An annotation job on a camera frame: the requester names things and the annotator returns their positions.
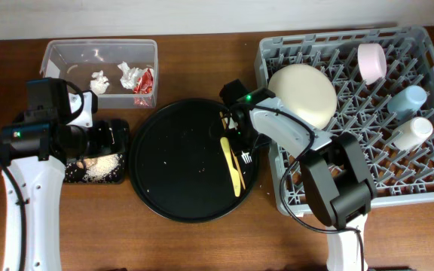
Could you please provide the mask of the white plastic fork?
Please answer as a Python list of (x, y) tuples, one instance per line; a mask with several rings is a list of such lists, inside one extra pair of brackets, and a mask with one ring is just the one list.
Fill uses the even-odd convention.
[[(237, 124), (231, 118), (229, 118), (227, 122), (228, 122), (229, 129), (237, 128)], [(249, 164), (252, 162), (252, 157), (249, 152), (242, 151), (240, 156), (245, 164)]]

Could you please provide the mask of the wooden chopstick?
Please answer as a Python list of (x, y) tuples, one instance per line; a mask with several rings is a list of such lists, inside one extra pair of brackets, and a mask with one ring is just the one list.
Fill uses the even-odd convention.
[(232, 157), (233, 157), (234, 167), (237, 169), (237, 171), (239, 173), (239, 176), (240, 176), (240, 188), (241, 188), (241, 190), (242, 189), (245, 190), (246, 189), (246, 185), (245, 185), (245, 181), (244, 181), (244, 178), (243, 178), (243, 174), (242, 174), (241, 169), (240, 169), (240, 164), (239, 164), (239, 161), (238, 161), (236, 155), (234, 154), (232, 148), (231, 148), (231, 154), (232, 154)]

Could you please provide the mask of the rice and food scraps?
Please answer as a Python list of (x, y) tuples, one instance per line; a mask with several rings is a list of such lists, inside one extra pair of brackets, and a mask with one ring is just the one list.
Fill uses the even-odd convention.
[(125, 164), (123, 154), (68, 163), (63, 181), (70, 184), (118, 184), (124, 179)]

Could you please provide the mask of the white tissue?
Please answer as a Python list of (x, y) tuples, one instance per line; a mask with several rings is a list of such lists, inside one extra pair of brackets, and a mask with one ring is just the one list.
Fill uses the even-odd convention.
[(92, 81), (90, 82), (90, 90), (96, 95), (102, 95), (108, 89), (110, 83), (108, 78), (104, 75), (103, 70), (99, 72), (93, 72)]
[(139, 84), (140, 78), (148, 71), (148, 69), (139, 69), (137, 67), (130, 68), (126, 62), (118, 64), (117, 67), (122, 71), (121, 85), (128, 90), (134, 90)]

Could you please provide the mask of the beige large bowl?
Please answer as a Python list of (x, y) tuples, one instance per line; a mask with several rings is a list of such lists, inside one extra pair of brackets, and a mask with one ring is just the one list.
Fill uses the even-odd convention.
[(278, 70), (267, 88), (290, 111), (317, 129), (324, 129), (337, 109), (337, 94), (331, 81), (310, 65), (292, 64)]

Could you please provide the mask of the red snack wrapper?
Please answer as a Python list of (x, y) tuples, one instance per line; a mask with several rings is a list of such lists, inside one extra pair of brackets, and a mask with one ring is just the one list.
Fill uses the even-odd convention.
[(149, 107), (152, 102), (152, 91), (154, 88), (154, 69), (146, 68), (138, 77), (133, 93), (137, 95), (134, 105)]

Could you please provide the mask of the pink small bowl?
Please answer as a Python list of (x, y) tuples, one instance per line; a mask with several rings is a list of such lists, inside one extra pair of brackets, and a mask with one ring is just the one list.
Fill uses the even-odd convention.
[(382, 46), (379, 44), (360, 44), (357, 59), (359, 72), (366, 85), (385, 78), (387, 61)]

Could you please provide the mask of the light blue plastic cup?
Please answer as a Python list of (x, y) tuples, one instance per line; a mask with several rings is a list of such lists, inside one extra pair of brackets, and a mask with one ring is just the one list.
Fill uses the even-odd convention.
[(396, 113), (396, 119), (402, 120), (410, 114), (414, 114), (427, 100), (424, 88), (412, 85), (397, 93), (388, 103), (387, 110), (390, 114)]

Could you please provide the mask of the white plastic cup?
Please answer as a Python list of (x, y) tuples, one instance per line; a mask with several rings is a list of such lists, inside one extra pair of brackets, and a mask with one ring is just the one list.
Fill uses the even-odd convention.
[(394, 129), (393, 135), (398, 134), (399, 136), (393, 144), (400, 151), (412, 151), (422, 145), (432, 135), (433, 130), (434, 127), (428, 119), (414, 117)]

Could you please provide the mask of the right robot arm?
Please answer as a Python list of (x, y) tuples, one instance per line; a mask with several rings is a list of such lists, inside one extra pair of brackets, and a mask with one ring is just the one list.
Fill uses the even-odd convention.
[(296, 221), (314, 232), (326, 234), (329, 270), (366, 270), (364, 225), (377, 196), (374, 179), (359, 140), (349, 132), (333, 135), (300, 118), (271, 90), (248, 91), (240, 80), (223, 86), (219, 93), (226, 111), (223, 149), (251, 163), (255, 150), (276, 142), (294, 160), (278, 186), (287, 213), (286, 179), (294, 169), (310, 210), (323, 228)]

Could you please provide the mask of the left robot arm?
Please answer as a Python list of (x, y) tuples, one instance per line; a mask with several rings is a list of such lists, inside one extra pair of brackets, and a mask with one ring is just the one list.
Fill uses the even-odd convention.
[(66, 164), (117, 154), (120, 120), (91, 117), (97, 97), (60, 78), (28, 81), (28, 108), (0, 132), (5, 183), (4, 270), (60, 270), (60, 196)]

